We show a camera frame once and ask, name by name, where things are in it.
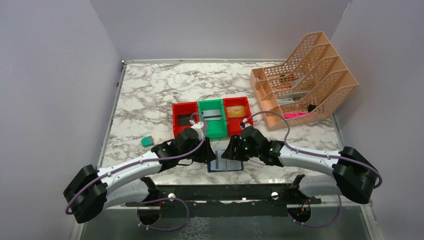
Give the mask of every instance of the gray floor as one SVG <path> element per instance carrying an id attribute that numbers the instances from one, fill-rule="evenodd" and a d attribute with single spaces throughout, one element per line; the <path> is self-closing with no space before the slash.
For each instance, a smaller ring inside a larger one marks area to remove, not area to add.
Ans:
<path id="1" fill-rule="evenodd" d="M 331 221 L 337 207 L 314 207 L 310 224 Z M 177 226 L 183 219 L 163 218 L 158 227 Z M 82 240 L 369 240 L 360 206 L 343 207 L 340 219 L 332 226 L 319 229 L 302 227 L 288 217 L 219 217 L 191 218 L 178 231 L 163 232 L 138 227 L 135 209 L 107 209 L 84 225 Z"/>

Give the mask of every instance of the marble table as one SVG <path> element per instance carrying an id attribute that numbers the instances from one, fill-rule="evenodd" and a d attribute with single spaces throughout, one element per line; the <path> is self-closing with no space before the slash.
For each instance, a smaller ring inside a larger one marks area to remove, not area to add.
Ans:
<path id="1" fill-rule="evenodd" d="M 101 167 L 134 159 L 150 150 L 141 139 L 152 136 L 155 144 L 174 138 L 172 104 L 199 100 L 246 96 L 252 113 L 259 106 L 249 84 L 251 69 L 276 65 L 275 62 L 225 63 L 140 63 L 128 64 Z M 253 125 L 270 140 L 282 140 L 286 129 L 267 131 L 262 116 Z M 291 128 L 288 142 L 295 146 L 334 151 L 340 145 L 330 119 Z M 213 150 L 225 149 L 228 139 L 212 140 Z M 165 184 L 263 184 L 290 183 L 298 174 L 314 172 L 297 167 L 260 165 L 244 162 L 243 171 L 208 173 L 205 164 L 177 166 L 151 176 Z"/>

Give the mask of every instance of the pink marker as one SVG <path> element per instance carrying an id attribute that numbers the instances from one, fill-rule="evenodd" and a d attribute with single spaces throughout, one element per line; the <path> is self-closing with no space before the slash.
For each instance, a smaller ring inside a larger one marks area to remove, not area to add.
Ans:
<path id="1" fill-rule="evenodd" d="M 306 112 L 286 113 L 286 114 L 284 114 L 284 117 L 286 119 L 292 119 L 292 118 L 297 118 L 297 117 L 305 116 L 306 114 L 307 114 Z"/>

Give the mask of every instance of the gray wall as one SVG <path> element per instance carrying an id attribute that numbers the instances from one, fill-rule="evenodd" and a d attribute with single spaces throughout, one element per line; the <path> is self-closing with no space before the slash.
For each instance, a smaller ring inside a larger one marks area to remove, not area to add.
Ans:
<path id="1" fill-rule="evenodd" d="M 124 60 L 287 58 L 331 37 L 351 0 L 91 0 Z"/>
<path id="2" fill-rule="evenodd" d="M 2 0 L 0 23 L 0 239 L 69 239 L 62 192 L 97 162 L 120 58 L 88 0 Z"/>
<path id="3" fill-rule="evenodd" d="M 423 11 L 422 0 L 354 0 L 331 38 L 359 82 L 336 117 L 383 176 L 372 199 L 387 240 L 423 234 Z"/>

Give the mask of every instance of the brown plastic organizer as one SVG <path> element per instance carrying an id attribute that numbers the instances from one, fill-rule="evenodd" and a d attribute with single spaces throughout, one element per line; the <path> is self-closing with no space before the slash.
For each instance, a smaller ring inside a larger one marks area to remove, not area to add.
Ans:
<path id="1" fill-rule="evenodd" d="M 287 119 L 290 126 L 328 119 L 358 85 L 345 63 L 323 32 L 307 34 L 288 59 L 277 66 L 251 71 L 250 84 L 262 111 L 279 114 L 308 112 L 304 116 Z M 292 85 L 280 89 L 280 86 Z M 302 94 L 301 100 L 279 104 L 277 99 Z M 264 113 L 268 131 L 286 128 L 282 119 Z"/>

